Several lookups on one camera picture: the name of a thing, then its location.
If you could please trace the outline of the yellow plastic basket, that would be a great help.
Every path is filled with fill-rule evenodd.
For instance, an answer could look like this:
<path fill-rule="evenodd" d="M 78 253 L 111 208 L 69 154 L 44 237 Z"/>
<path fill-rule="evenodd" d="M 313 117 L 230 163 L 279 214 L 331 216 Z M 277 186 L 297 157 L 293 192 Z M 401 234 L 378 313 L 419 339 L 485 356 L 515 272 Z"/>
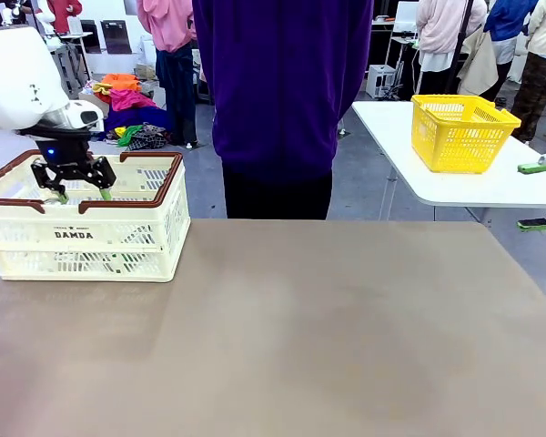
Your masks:
<path fill-rule="evenodd" d="M 483 174 L 521 121 L 477 96 L 415 95 L 411 144 L 436 173 Z"/>

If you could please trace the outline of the person in pale pink sweater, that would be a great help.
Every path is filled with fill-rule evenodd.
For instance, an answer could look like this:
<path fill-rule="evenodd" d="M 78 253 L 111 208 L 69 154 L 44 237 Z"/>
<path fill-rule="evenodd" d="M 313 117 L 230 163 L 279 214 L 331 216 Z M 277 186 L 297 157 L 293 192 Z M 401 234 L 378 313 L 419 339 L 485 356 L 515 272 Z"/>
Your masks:
<path fill-rule="evenodd" d="M 444 94 L 466 6 L 470 0 L 419 0 L 418 94 Z"/>

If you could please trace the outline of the white computer case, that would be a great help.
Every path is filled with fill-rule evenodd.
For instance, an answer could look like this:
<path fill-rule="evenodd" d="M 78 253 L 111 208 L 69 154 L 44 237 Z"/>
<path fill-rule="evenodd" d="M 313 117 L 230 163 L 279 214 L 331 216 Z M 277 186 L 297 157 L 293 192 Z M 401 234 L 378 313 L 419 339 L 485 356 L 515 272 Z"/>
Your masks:
<path fill-rule="evenodd" d="M 388 65 L 370 65 L 366 84 L 366 94 L 373 99 L 382 99 L 392 89 L 396 69 Z"/>

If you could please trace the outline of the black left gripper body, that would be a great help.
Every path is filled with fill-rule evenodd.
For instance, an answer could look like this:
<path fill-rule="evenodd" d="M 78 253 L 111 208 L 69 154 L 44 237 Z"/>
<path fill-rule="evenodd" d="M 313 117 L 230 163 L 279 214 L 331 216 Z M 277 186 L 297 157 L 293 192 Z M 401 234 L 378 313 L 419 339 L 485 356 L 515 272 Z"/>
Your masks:
<path fill-rule="evenodd" d="M 90 134 L 69 134 L 57 138 L 36 139 L 41 160 L 49 167 L 49 177 L 87 181 L 87 162 L 94 159 L 89 151 L 90 138 Z"/>

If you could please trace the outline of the white table leg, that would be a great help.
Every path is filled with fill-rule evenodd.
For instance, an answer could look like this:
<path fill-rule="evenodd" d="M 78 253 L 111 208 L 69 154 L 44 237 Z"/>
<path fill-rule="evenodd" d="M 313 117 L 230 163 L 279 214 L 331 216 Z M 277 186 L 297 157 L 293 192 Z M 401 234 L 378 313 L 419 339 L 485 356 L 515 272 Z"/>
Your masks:
<path fill-rule="evenodd" d="M 398 183 L 398 176 L 399 176 L 398 171 L 394 167 L 391 167 L 389 171 L 389 175 L 387 176 L 387 179 L 386 179 L 386 183 L 383 190 L 383 196 L 382 196 L 382 200 L 380 204 L 380 209 L 379 209 L 380 221 L 389 220 L 394 195 L 396 192 L 396 186 Z"/>

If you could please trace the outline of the person in camouflage trousers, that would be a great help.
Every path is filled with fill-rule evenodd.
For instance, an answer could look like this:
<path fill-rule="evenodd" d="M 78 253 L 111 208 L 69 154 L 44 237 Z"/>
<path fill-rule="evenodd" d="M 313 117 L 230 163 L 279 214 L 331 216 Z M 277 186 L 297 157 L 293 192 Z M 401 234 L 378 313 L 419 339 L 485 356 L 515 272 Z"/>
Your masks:
<path fill-rule="evenodd" d="M 546 106 L 546 0 L 539 0 L 528 23 L 528 51 L 511 113 L 521 121 L 512 136 L 529 145 Z"/>

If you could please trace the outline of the white floor box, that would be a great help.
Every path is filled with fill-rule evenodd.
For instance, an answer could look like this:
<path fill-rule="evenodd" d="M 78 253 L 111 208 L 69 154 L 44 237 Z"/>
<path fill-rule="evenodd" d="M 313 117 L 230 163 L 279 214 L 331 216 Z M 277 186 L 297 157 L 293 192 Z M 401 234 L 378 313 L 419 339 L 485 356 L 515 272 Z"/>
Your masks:
<path fill-rule="evenodd" d="M 157 60 L 157 50 L 150 34 L 140 36 L 138 63 L 154 66 Z"/>

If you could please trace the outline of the person in pink hoodie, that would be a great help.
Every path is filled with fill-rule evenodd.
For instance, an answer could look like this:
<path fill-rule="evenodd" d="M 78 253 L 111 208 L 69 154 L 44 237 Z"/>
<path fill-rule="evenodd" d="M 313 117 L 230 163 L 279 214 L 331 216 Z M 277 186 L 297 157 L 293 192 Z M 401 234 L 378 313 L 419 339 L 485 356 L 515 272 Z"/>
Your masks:
<path fill-rule="evenodd" d="M 140 24 L 156 48 L 156 75 L 165 90 L 171 141 L 197 145 L 192 41 L 196 39 L 192 0 L 136 0 Z"/>

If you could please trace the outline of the white side table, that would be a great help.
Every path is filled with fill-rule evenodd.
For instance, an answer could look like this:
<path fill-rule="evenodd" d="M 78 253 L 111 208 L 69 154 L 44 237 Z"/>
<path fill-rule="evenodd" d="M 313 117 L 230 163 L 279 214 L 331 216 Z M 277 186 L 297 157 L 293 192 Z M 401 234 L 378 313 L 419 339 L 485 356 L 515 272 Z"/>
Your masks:
<path fill-rule="evenodd" d="M 540 154 L 509 137 L 487 172 L 481 175 L 433 173 L 411 145 L 410 102 L 359 101 L 353 104 L 365 128 L 404 182 L 423 204 L 435 207 L 545 208 L 546 172 L 523 175 L 519 164 Z"/>

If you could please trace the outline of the cardboard box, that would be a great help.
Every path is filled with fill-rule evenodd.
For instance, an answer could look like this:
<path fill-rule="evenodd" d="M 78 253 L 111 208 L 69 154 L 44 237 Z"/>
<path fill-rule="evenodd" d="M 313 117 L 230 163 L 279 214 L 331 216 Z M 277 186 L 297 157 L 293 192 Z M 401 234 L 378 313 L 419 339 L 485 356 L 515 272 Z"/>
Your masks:
<path fill-rule="evenodd" d="M 110 105 L 100 98 L 99 94 L 94 94 L 92 91 L 86 92 L 82 90 L 78 93 L 79 100 L 85 100 L 97 106 L 103 113 L 104 118 L 108 117 Z"/>

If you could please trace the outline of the beige hanging coat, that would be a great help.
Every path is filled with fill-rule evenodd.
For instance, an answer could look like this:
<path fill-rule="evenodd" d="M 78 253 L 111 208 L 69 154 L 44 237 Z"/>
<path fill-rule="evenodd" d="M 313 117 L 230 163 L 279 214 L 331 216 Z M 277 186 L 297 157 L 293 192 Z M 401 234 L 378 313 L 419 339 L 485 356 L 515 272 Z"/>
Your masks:
<path fill-rule="evenodd" d="M 467 55 L 463 67 L 457 74 L 460 80 L 459 95 L 480 96 L 498 80 L 496 56 L 489 32 L 483 27 L 468 36 L 461 48 L 462 55 Z"/>

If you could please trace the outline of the black background desk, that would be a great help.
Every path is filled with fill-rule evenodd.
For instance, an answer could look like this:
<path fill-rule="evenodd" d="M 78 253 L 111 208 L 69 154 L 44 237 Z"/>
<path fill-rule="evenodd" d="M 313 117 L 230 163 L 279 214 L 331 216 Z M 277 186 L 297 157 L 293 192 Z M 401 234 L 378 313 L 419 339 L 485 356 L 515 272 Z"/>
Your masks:
<path fill-rule="evenodd" d="M 377 16 L 371 26 L 367 70 L 371 66 L 397 66 L 404 49 L 408 46 L 414 47 L 417 40 L 418 33 L 414 18 Z"/>

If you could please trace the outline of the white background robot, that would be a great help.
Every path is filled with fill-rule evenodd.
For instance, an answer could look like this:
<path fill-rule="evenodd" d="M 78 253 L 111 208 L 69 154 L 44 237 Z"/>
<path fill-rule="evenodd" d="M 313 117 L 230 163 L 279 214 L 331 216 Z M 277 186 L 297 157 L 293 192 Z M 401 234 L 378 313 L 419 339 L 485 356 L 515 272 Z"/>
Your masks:
<path fill-rule="evenodd" d="M 33 12 L 34 17 L 44 30 L 44 41 L 50 52 L 55 52 L 62 42 L 54 28 L 56 15 L 51 10 L 47 0 L 36 0 L 37 9 Z"/>

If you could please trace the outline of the colourful clothes pile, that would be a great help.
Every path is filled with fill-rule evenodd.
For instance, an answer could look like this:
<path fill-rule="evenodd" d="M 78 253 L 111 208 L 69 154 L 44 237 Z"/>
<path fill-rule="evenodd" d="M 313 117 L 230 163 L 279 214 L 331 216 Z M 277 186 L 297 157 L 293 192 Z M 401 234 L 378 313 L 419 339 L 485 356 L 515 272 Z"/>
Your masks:
<path fill-rule="evenodd" d="M 109 74 L 86 87 L 96 104 L 104 106 L 104 127 L 97 136 L 125 151 L 160 149 L 170 139 L 167 111 L 141 91 L 134 75 Z"/>

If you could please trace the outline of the person in red top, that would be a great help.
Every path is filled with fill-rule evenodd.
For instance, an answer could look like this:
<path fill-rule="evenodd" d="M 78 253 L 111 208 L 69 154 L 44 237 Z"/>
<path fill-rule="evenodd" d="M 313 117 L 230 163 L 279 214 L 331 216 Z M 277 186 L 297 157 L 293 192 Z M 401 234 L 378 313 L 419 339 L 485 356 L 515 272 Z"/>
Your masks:
<path fill-rule="evenodd" d="M 46 0 L 50 11 L 55 15 L 53 27 L 58 34 L 68 34 L 68 18 L 81 14 L 83 6 L 79 0 Z"/>

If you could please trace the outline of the person in blue jacket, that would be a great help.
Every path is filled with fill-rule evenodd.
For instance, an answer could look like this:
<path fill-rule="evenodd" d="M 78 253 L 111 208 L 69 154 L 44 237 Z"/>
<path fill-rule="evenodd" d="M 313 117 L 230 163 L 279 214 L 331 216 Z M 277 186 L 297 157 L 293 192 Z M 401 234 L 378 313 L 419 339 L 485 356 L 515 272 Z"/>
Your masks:
<path fill-rule="evenodd" d="M 493 102 L 505 83 L 520 33 L 527 34 L 524 24 L 539 0 L 496 0 L 492 6 L 483 31 L 490 34 L 496 59 L 498 79 L 481 96 Z"/>

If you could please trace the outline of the black panel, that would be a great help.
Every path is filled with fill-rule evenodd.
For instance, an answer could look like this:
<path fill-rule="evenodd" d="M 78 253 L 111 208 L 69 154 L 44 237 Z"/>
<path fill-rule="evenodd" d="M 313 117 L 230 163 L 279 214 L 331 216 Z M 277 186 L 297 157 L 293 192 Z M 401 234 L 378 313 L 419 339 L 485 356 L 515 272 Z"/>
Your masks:
<path fill-rule="evenodd" d="M 97 26 L 94 20 L 81 20 L 83 33 L 83 43 L 88 54 L 101 54 L 102 49 L 98 37 Z"/>
<path fill-rule="evenodd" d="M 109 55 L 131 55 L 132 49 L 124 20 L 102 20 L 100 22 L 106 51 Z"/>

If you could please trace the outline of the person in purple sweater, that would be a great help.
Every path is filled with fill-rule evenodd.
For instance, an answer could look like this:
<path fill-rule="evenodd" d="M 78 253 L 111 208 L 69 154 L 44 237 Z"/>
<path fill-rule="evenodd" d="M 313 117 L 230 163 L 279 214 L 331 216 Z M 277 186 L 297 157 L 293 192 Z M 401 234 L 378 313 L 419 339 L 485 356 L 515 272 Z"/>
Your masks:
<path fill-rule="evenodd" d="M 231 219 L 323 220 L 374 0 L 192 0 Z"/>

